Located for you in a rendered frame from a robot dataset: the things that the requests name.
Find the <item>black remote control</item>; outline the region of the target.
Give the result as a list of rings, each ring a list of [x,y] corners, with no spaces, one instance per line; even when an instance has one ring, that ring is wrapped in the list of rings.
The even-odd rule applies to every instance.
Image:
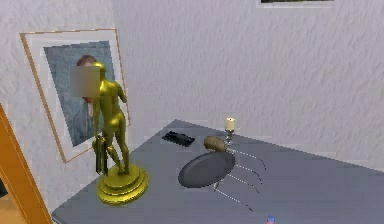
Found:
[[[189,147],[195,141],[193,137],[187,136],[186,134],[176,133],[174,131],[169,131],[162,137],[162,139],[183,147]]]

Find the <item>brown potato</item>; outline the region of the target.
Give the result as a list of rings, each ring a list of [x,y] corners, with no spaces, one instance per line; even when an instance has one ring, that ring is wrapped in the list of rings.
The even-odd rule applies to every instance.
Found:
[[[211,151],[225,152],[227,150],[225,141],[215,136],[207,136],[204,139],[204,147]]]

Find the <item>cream candle on silver holder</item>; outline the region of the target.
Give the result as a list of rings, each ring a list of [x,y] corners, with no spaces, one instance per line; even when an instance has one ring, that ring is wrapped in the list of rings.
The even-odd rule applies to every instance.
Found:
[[[228,146],[232,145],[232,138],[233,138],[233,133],[235,130],[235,119],[234,118],[227,118],[226,123],[225,123],[225,131],[226,131],[226,144]]]

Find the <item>grey round pan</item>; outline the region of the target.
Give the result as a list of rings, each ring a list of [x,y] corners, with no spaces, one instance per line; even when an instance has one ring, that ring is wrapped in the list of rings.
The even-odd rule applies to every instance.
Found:
[[[210,186],[228,175],[236,163],[227,152],[209,152],[188,162],[179,172],[178,181],[186,188]]]

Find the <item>gold human statue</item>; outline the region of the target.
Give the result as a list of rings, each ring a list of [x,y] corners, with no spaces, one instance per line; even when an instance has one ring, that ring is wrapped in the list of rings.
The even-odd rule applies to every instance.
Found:
[[[131,203],[140,198],[148,188],[147,172],[130,162],[126,143],[126,118],[119,101],[127,102],[122,87],[106,78],[101,62],[94,62],[96,70],[96,95],[92,98],[96,155],[96,172],[102,175],[97,184],[97,196],[111,206]]]

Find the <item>framed portrait painting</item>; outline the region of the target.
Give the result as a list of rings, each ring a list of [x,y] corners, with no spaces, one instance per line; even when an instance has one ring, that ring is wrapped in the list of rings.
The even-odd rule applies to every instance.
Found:
[[[20,35],[62,160],[67,163],[91,148],[91,131],[81,138],[87,118],[84,99],[70,93],[70,72],[84,55],[105,64],[107,78],[125,84],[117,30],[29,32]]]

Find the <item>grey table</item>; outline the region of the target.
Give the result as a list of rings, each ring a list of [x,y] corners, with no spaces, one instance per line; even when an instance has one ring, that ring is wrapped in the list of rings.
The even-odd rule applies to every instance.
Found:
[[[165,141],[169,131],[195,141],[189,147]],[[56,224],[384,224],[384,173],[310,153],[236,135],[237,154],[230,173],[256,186],[227,176],[224,193],[248,204],[253,212],[212,187],[188,189],[178,182],[182,167],[205,153],[203,142],[217,130],[174,120],[131,154],[133,163],[149,175],[149,187],[137,201],[108,206],[90,183],[52,213]]]

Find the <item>white framed picture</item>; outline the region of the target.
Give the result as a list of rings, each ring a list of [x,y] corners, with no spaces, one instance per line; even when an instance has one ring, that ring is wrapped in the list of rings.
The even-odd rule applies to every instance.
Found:
[[[304,8],[330,8],[336,0],[256,0],[258,8],[275,9],[304,9]]]

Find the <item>orange wooden door frame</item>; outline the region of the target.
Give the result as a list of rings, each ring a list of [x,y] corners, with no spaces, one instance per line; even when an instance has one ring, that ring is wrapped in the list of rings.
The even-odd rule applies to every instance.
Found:
[[[0,176],[25,224],[53,224],[1,104]]]

